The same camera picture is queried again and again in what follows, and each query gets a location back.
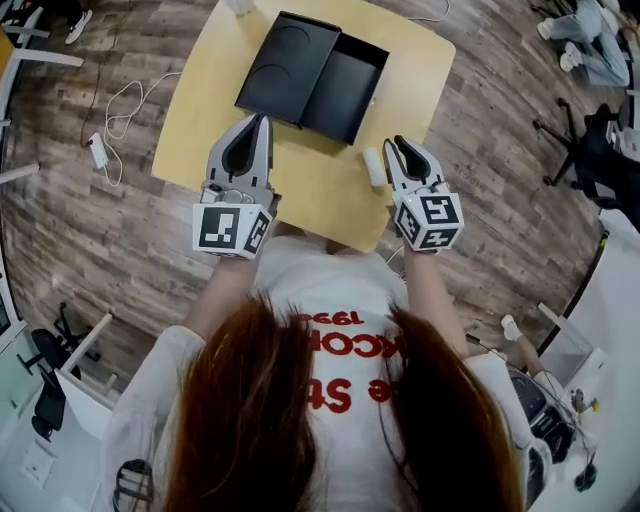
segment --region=yellow table top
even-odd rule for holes
[[[234,103],[280,11],[317,18],[390,55],[353,146],[274,121],[270,183],[283,196],[278,219],[363,252],[375,249],[389,220],[390,187],[374,190],[360,155],[397,134],[422,141],[455,54],[433,32],[361,0],[256,0],[237,17],[218,2],[173,95],[153,174],[199,191],[209,151],[248,115]]]

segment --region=wire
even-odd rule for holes
[[[116,159],[118,160],[118,163],[120,164],[120,174],[118,175],[118,179],[115,183],[113,183],[111,181],[111,179],[109,178],[109,172],[107,170],[107,166],[105,165],[102,169],[104,171],[104,175],[107,178],[107,182],[109,183],[109,185],[111,185],[112,187],[117,187],[118,185],[120,185],[120,182],[122,181],[122,173],[124,170],[124,166],[122,164],[122,160],[120,158],[120,156],[118,155],[117,151],[115,149],[113,149],[113,146],[111,144],[109,144],[109,139],[113,139],[113,140],[122,140],[124,138],[124,136],[127,134],[127,130],[129,129],[129,124],[131,123],[131,119],[133,119],[133,116],[135,116],[138,112],[140,112],[140,109],[142,108],[142,105],[144,105],[144,102],[147,100],[147,98],[149,97],[149,94],[151,94],[151,91],[153,91],[160,82],[162,82],[165,78],[169,77],[169,76],[177,76],[177,75],[181,75],[182,72],[181,71],[176,71],[173,73],[166,73],[165,75],[161,76],[160,79],[153,84],[149,90],[145,93],[144,92],[144,88],[142,87],[142,83],[140,82],[140,80],[134,80],[133,82],[128,83],[127,85],[125,85],[122,89],[120,89],[116,94],[114,94],[111,99],[109,100],[109,103],[107,103],[107,108],[104,111],[104,131],[102,134],[102,140],[104,142],[104,145],[107,146],[111,152],[113,153],[113,156],[116,157]],[[133,111],[130,114],[126,114],[126,115],[115,115],[115,116],[110,116],[109,115],[109,107],[111,106],[111,102],[113,102],[113,100],[115,100],[118,96],[120,96],[123,92],[125,92],[127,89],[129,89],[129,87],[131,87],[132,85],[137,85],[140,89],[140,101],[138,103],[138,106],[133,109]],[[127,122],[124,126],[124,130],[122,130],[122,133],[120,133],[119,135],[114,135],[113,132],[109,129],[109,123],[111,121],[115,121],[118,119],[126,119]]]
[[[131,4],[131,0],[127,0],[127,12],[124,14],[124,16],[122,16],[122,18],[120,18],[120,20],[118,20],[118,23],[116,23],[115,30],[113,32],[113,41],[111,42],[111,46],[102,57],[102,60],[98,63],[98,73],[96,76],[96,86],[93,88],[93,98],[91,99],[91,105],[89,105],[89,108],[87,109],[87,113],[84,116],[84,120],[82,121],[82,127],[80,128],[80,147],[83,149],[89,146],[88,141],[84,142],[84,128],[87,125],[87,121],[89,120],[89,116],[91,115],[91,111],[93,110],[93,106],[96,102],[96,97],[98,96],[98,86],[100,85],[102,65],[107,61],[107,58],[109,57],[109,55],[111,55],[111,51],[115,48],[116,41],[118,40],[118,35],[120,34],[120,29],[122,28],[124,21],[127,19],[129,14],[131,14],[132,10],[133,10],[133,5]]]
[[[437,20],[434,20],[433,18],[407,18],[407,19],[411,21],[432,21],[434,23],[439,23],[447,17],[447,14],[449,14],[449,11],[451,10],[451,1],[445,0],[445,2],[447,2],[447,9],[444,11],[444,14],[442,15],[442,17],[438,18]]]
[[[398,248],[396,249],[396,252],[394,252],[394,253],[389,257],[389,259],[387,260],[387,265],[388,265],[389,263],[391,263],[391,260],[392,260],[393,258],[395,258],[395,257],[398,255],[398,253],[399,253],[402,249],[404,249],[404,245],[401,245],[400,247],[398,247]]]

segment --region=shoe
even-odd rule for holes
[[[564,47],[564,53],[560,57],[560,69],[568,73],[573,68],[583,64],[582,53],[572,42],[568,42]]]
[[[91,16],[93,16],[93,11],[91,9],[82,13],[82,18],[80,18],[80,21],[78,21],[78,23],[76,23],[69,29],[69,35],[67,36],[67,40],[65,41],[66,44],[75,43],[78,40],[80,34],[82,34],[82,31],[84,30],[84,27],[86,27],[87,23],[89,23]]]
[[[511,315],[507,315],[500,320],[500,324],[504,329],[504,337],[509,341],[516,341],[520,336],[522,336],[522,332],[518,329],[518,325]]]
[[[547,18],[541,23],[538,23],[538,34],[545,41],[551,39],[551,28],[553,27],[553,18]]]

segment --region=chair leg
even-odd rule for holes
[[[567,155],[567,158],[564,159],[564,162],[562,162],[562,166],[560,167],[558,174],[556,174],[556,177],[551,179],[549,176],[545,176],[544,184],[547,185],[548,187],[555,187],[558,183],[560,183],[560,180],[564,178],[565,174],[567,174],[567,172],[569,171],[571,166],[574,164],[574,162],[575,162],[575,158],[573,157],[573,153],[570,152]]]
[[[569,140],[564,135],[560,135],[557,131],[555,131],[553,128],[547,126],[542,121],[539,121],[538,119],[536,119],[533,122],[533,127],[536,130],[543,130],[543,131],[547,132],[549,135],[551,135],[554,139],[556,139],[560,144],[562,144],[569,151],[572,151],[575,148],[575,144],[576,143],[573,140]]]
[[[564,98],[558,98],[556,100],[556,103],[558,104],[558,106],[564,108],[567,112],[567,121],[569,123],[569,134],[571,135],[571,138],[575,141],[578,140],[578,131],[576,130],[576,123],[573,120],[573,112],[571,111],[571,105],[569,105],[569,103],[564,99]]]
[[[33,36],[33,37],[42,37],[47,38],[51,35],[51,32],[46,30],[38,30],[35,28],[25,28],[25,27],[16,27],[14,25],[3,25],[2,29],[7,34],[19,34],[23,36]]]
[[[40,50],[26,50],[24,48],[16,48],[13,50],[12,58],[20,60],[35,60],[39,62],[52,62],[54,64],[66,64],[67,66],[80,67],[84,59],[72,57],[64,53],[43,52]]]
[[[40,164],[31,164],[20,167],[19,169],[14,169],[13,171],[3,172],[2,174],[0,174],[0,185],[2,183],[8,183],[9,181],[16,180],[18,178],[29,176],[30,174],[35,174],[39,170]]]

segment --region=laminate flooring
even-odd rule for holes
[[[42,164],[38,175],[0,188],[17,307],[33,328],[51,328],[61,301],[90,324],[113,312],[94,369],[115,372],[120,382],[135,373],[162,329],[180,321],[215,265],[214,257],[190,249],[197,196],[151,176],[177,77],[158,85],[115,144],[124,162],[119,187],[93,168],[80,142],[102,130],[107,102],[127,83],[140,80],[146,90],[183,68],[215,3],[94,2],[92,21],[70,47],[62,21],[50,18],[52,37],[32,48],[66,51],[85,64],[25,63],[11,104],[3,168]],[[444,0],[374,3],[406,17],[438,17],[445,8]],[[536,305],[565,307],[600,239],[594,205],[568,182],[555,189],[542,184],[565,153],[537,134],[532,120],[564,131],[555,104],[562,96],[582,129],[584,114],[604,101],[615,108],[624,97],[620,89],[590,87],[584,75],[563,73],[535,30],[540,20],[524,0],[454,0],[444,21],[416,21],[457,48],[424,144],[461,194],[466,216],[455,249],[440,256],[442,270],[467,332],[490,345],[500,343],[506,313],[539,345],[551,325]],[[138,101],[133,87],[112,111],[128,112]],[[110,168],[115,179],[113,159]],[[389,256],[399,245],[388,232],[378,250]],[[402,257],[391,265],[401,271]]]

